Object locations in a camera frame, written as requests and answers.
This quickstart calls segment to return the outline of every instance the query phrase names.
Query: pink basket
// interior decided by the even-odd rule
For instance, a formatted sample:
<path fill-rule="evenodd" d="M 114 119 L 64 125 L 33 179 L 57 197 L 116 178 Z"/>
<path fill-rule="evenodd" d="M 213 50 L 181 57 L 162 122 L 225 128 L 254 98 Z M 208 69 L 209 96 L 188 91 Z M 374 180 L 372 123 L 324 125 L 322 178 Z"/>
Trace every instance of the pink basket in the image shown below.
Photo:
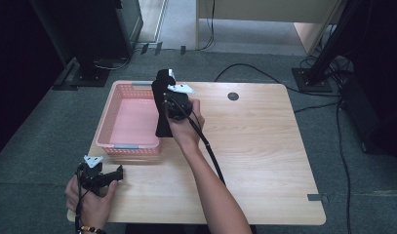
<path fill-rule="evenodd" d="M 100 120 L 96 144 L 109 155 L 157 156 L 160 138 L 150 82 L 113 83 Z"/>

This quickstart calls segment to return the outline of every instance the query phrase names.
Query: finger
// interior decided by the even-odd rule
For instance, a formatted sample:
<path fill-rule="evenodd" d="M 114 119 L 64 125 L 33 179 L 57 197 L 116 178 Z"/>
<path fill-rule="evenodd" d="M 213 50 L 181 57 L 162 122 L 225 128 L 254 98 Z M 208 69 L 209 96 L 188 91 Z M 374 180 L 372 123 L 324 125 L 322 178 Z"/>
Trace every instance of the finger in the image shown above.
<path fill-rule="evenodd" d="M 74 203 L 74 201 L 67 199 L 66 206 L 68 207 L 69 210 L 76 212 L 77 203 Z"/>
<path fill-rule="evenodd" d="M 73 177 L 73 181 L 72 181 L 72 184 L 71 184 L 71 189 L 76 195 L 79 194 L 79 181 L 77 179 L 77 175 Z M 83 188 L 81 185 L 80 185 L 80 189 L 81 189 L 80 190 L 81 195 L 85 194 L 86 191 L 88 191 L 85 188 Z"/>
<path fill-rule="evenodd" d="M 201 101 L 194 98 L 191 98 L 190 101 L 192 103 L 192 111 L 194 111 L 196 115 L 201 115 Z"/>
<path fill-rule="evenodd" d="M 76 175 L 73 177 L 73 178 L 71 178 L 70 179 L 70 181 L 67 183 L 67 185 L 66 185 L 66 189 L 64 190 L 64 194 L 68 194 L 68 193 L 70 193 L 70 191 L 71 191 L 71 185 L 72 185 L 72 182 L 73 182 L 73 179 L 76 177 Z"/>
<path fill-rule="evenodd" d="M 67 201 L 71 201 L 75 204 L 77 204 L 77 202 L 79 201 L 79 195 L 75 193 L 67 193 L 66 197 L 67 197 Z"/>
<path fill-rule="evenodd" d="M 107 189 L 106 196 L 104 196 L 104 198 L 107 200 L 111 200 L 115 195 L 117 187 L 118 187 L 118 181 L 116 180 L 111 181 L 109 184 L 109 188 Z"/>

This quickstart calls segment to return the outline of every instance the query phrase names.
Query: electrical cord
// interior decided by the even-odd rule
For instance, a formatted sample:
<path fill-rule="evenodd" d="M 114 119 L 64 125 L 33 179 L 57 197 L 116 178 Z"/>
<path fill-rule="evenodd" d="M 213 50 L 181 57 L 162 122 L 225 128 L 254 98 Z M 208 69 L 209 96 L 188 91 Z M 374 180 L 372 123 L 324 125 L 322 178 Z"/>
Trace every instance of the electrical cord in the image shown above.
<path fill-rule="evenodd" d="M 194 111 L 191 111 L 192 112 L 192 114 L 194 114 L 194 116 L 195 116 L 195 119 L 197 120 L 197 123 L 198 123 L 198 127 L 199 127 L 199 130 L 200 131 L 202 131 L 202 127 L 201 127 L 201 124 L 199 123 L 199 121 L 198 121 L 198 117 L 197 117 L 197 115 L 195 114 L 195 112 Z"/>
<path fill-rule="evenodd" d="M 337 120 L 337 133 L 338 133 L 338 149 L 340 151 L 340 157 L 341 161 L 344 166 L 344 171 L 346 173 L 346 180 L 347 180 L 347 195 L 346 195 L 346 225 L 347 225 L 347 233 L 351 233 L 350 229 L 350 173 L 349 169 L 347 167 L 346 159 L 344 158 L 344 153 L 343 153 L 343 146 L 341 143 L 341 130 L 340 130 L 340 122 L 338 118 L 338 111 L 341 108 L 342 101 L 340 100 L 337 104 L 337 109 L 336 109 L 336 120 Z"/>
<path fill-rule="evenodd" d="M 198 126 L 195 124 L 195 122 L 188 116 L 188 114 L 186 114 L 186 112 L 182 109 L 182 107 L 181 107 L 173 98 L 171 98 L 171 101 L 174 102 L 174 104 L 177 106 L 177 108 L 178 108 L 178 109 L 183 113 L 183 115 L 188 119 L 189 124 L 192 126 L 192 128 L 195 130 L 195 132 L 198 134 L 198 136 L 199 136 L 199 137 L 202 139 L 202 141 L 204 142 L 205 147 L 207 148 L 207 151 L 208 151 L 208 153 L 210 154 L 211 160 L 213 161 L 214 167 L 216 168 L 216 171 L 217 171 L 217 174 L 218 174 L 219 179 L 222 181 L 222 183 L 223 183 L 224 185 L 226 185 L 226 184 L 225 184 L 225 180 L 224 180 L 223 175 L 222 175 L 222 171 L 221 171 L 221 169 L 220 169 L 220 167 L 219 167 L 219 164 L 218 164 L 216 155 L 214 154 L 213 149 L 211 148 L 210 143 L 208 142 L 208 140 L 205 138 L 204 134 L 202 133 L 201 126 L 198 127 Z"/>
<path fill-rule="evenodd" d="M 273 76 L 271 76 L 271 75 L 269 75 L 269 74 L 267 74 L 267 73 L 261 71 L 260 69 L 256 68 L 255 66 L 252 66 L 252 65 L 249 65 L 249 64 L 246 64 L 246 63 L 234 63 L 234 64 L 232 64 L 232 65 L 229 65 L 228 67 L 226 67 L 226 68 L 217 76 L 217 78 L 214 80 L 214 82 L 217 82 L 218 79 L 219 79 L 219 77 L 220 77 L 226 70 L 228 70 L 229 68 L 231 68 L 231 67 L 233 67 L 233 66 L 240 66 L 240 65 L 241 65 L 241 66 L 248 66 L 248 67 L 250 67 L 250 68 L 252 68 L 252 69 L 258 71 L 259 73 L 261 73 L 261 74 L 263 74 L 263 75 L 269 77 L 270 79 L 272 79 L 273 81 L 275 81 L 277 84 L 284 85 L 283 83 L 281 83 L 279 80 L 277 80 L 277 79 L 274 78 Z M 320 94 L 306 93 L 306 92 L 298 91 L 298 90 L 293 89 L 293 88 L 291 88 L 291 87 L 288 87 L 288 86 L 286 86 L 286 85 L 284 85 L 284 87 L 286 87 L 286 89 L 288 89 L 288 90 L 290 90 L 290 91 L 293 91 L 293 92 L 296 92 L 296 93 L 299 93 L 299 94 L 302 94 L 302 95 L 319 96 L 319 97 L 339 97 L 339 95 L 320 95 Z"/>
<path fill-rule="evenodd" d="M 215 43 L 216 43 L 215 38 L 214 38 L 214 14 L 215 14 L 215 11 L 216 11 L 216 0 L 213 0 L 213 9 L 212 9 L 212 15 L 211 15 L 211 25 L 210 25 L 210 23 L 209 23 L 209 21 L 207 19 L 207 25 L 210 28 L 211 37 L 210 37 L 210 40 L 207 42 L 207 45 L 205 45 L 201 49 L 198 49 L 197 51 L 207 50 L 208 48 L 211 47 L 211 45 L 213 45 L 213 44 L 215 45 Z"/>
<path fill-rule="evenodd" d="M 313 63 L 313 64 L 309 63 L 310 60 L 316 61 L 316 60 L 317 60 L 317 57 L 315 57 L 315 56 L 307 56 L 305 59 L 303 59 L 303 60 L 298 64 L 298 66 L 299 66 L 300 68 L 305 68 L 305 67 L 302 67 L 302 64 L 305 62 L 305 63 L 309 66 L 308 68 L 310 68 L 310 67 L 312 67 L 312 66 L 314 65 L 314 63 Z"/>
<path fill-rule="evenodd" d="M 117 67 L 107 67 L 107 66 L 100 66 L 100 65 L 95 65 L 95 67 L 101 68 L 101 69 L 106 69 L 106 70 L 118 70 L 118 69 L 124 67 L 126 64 L 128 64 L 128 62 L 129 62 L 129 59 L 127 58 L 122 65 L 117 66 Z"/>
<path fill-rule="evenodd" d="M 326 107 L 326 106 L 335 105 L 335 104 L 338 104 L 338 101 L 331 102 L 331 103 L 328 103 L 328 104 L 308 106 L 308 107 L 305 107 L 305 108 L 302 108 L 302 109 L 295 110 L 295 114 L 300 113 L 300 112 L 305 111 L 305 110 L 308 110 L 308 109 L 320 109 L 320 108 L 323 108 L 323 107 Z"/>
<path fill-rule="evenodd" d="M 82 184 L 80 183 L 80 171 L 82 170 L 83 165 L 80 164 L 79 167 L 77 167 L 76 170 L 76 175 L 77 175 L 77 187 L 78 187 L 78 194 L 79 194 L 79 200 L 76 205 L 76 217 L 74 218 L 74 229 L 76 230 L 76 234 L 80 233 L 80 216 L 82 214 Z"/>

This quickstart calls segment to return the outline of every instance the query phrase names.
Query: person's right hand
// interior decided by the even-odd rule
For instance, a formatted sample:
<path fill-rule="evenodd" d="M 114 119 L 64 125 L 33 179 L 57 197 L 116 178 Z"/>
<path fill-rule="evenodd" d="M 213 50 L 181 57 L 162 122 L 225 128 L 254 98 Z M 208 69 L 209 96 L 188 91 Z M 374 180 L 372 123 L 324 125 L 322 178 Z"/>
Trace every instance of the person's right hand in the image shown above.
<path fill-rule="evenodd" d="M 201 129 L 204 127 L 205 119 L 201 115 L 200 100 L 190 98 L 189 101 L 192 102 L 192 113 L 189 116 L 195 124 Z M 193 149 L 198 146 L 200 137 L 192 128 L 188 119 L 183 119 L 181 121 L 168 118 L 173 137 L 181 150 Z"/>

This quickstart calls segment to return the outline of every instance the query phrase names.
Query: black cable on floor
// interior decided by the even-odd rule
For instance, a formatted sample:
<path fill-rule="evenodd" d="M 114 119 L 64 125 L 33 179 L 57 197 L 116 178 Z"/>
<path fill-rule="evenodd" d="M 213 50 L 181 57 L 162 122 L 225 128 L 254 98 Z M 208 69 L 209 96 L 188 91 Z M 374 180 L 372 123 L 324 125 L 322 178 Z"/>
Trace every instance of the black cable on floor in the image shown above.
<path fill-rule="evenodd" d="M 122 67 L 124 67 L 126 64 L 128 64 L 129 60 L 130 60 L 130 59 L 127 58 L 127 59 L 125 60 L 125 62 L 124 62 L 122 65 L 120 65 L 120 66 L 107 67 L 107 66 L 101 66 L 101 65 L 95 64 L 95 67 L 100 68 L 100 69 L 106 69 L 106 70 L 119 70 L 119 69 L 121 69 Z"/>
<path fill-rule="evenodd" d="M 310 61 L 316 61 L 317 60 L 317 57 L 315 57 L 315 56 L 307 56 L 305 59 L 303 59 L 299 64 L 298 64 L 298 66 L 300 67 L 300 68 L 306 68 L 306 67 L 303 67 L 302 66 L 302 64 L 303 63 L 306 63 L 307 65 L 308 65 L 308 67 L 307 68 L 310 68 L 310 67 L 312 67 L 313 65 L 314 65 L 314 63 L 313 64 L 311 64 L 311 63 L 309 63 Z"/>
<path fill-rule="evenodd" d="M 271 76 L 271 75 L 269 75 L 269 74 L 267 74 L 267 73 L 261 71 L 260 69 L 256 68 L 256 67 L 253 66 L 253 65 L 249 65 L 249 64 L 246 64 L 246 63 L 234 63 L 234 64 L 232 64 L 232 65 L 229 65 L 228 67 L 226 67 L 226 68 L 217 76 L 217 78 L 214 80 L 214 82 L 217 82 L 218 79 L 219 79 L 219 77 L 220 77 L 226 70 L 228 70 L 229 68 L 231 68 L 231 67 L 233 67 L 233 66 L 248 66 L 248 67 L 250 67 L 250 68 L 252 68 L 252 69 L 258 71 L 259 73 L 261 73 L 261 74 L 267 76 L 268 78 L 272 79 L 272 80 L 275 81 L 277 84 L 284 85 L 283 83 L 281 83 L 279 80 L 277 80 L 277 79 L 274 78 L 273 76 Z M 296 92 L 296 93 L 299 93 L 299 94 L 302 94 L 302 95 L 319 96 L 319 97 L 339 97 L 339 95 L 320 95 L 320 94 L 306 93 L 306 92 L 298 91 L 298 90 L 293 89 L 293 88 L 291 88 L 291 87 L 288 87 L 288 86 L 286 86 L 286 85 L 284 85 L 284 87 L 286 87 L 286 89 L 288 89 L 288 90 L 290 90 L 290 91 L 293 91 L 293 92 Z"/>
<path fill-rule="evenodd" d="M 210 37 L 210 40 L 207 42 L 207 45 L 205 45 L 205 47 L 203 47 L 201 49 L 198 49 L 197 51 L 207 50 L 208 48 L 211 47 L 211 45 L 216 43 L 215 38 L 214 38 L 214 14 L 215 14 L 215 11 L 216 11 L 216 0 L 213 0 L 213 10 L 212 10 L 212 15 L 211 15 L 211 25 L 210 25 L 210 23 L 208 22 L 208 19 L 207 19 L 207 25 L 210 28 L 211 37 Z"/>
<path fill-rule="evenodd" d="M 300 113 L 301 111 L 308 110 L 308 109 L 319 109 L 319 108 L 323 108 L 323 107 L 330 106 L 330 105 L 335 105 L 335 104 L 338 104 L 338 101 L 331 102 L 331 103 L 328 103 L 328 104 L 308 106 L 308 107 L 305 107 L 305 108 L 302 108 L 302 109 L 295 110 L 295 114 L 296 113 Z"/>
<path fill-rule="evenodd" d="M 338 132 L 338 149 L 340 151 L 341 161 L 343 162 L 344 171 L 346 173 L 346 180 L 347 180 L 347 195 L 346 195 L 346 224 L 347 224 L 347 233 L 351 233 L 350 229 L 350 173 L 347 167 L 346 159 L 344 158 L 343 153 L 343 146 L 341 143 L 341 130 L 340 130 L 340 122 L 338 118 L 338 111 L 341 108 L 342 101 L 340 100 L 337 104 L 336 109 L 336 120 L 337 120 L 337 132 Z"/>

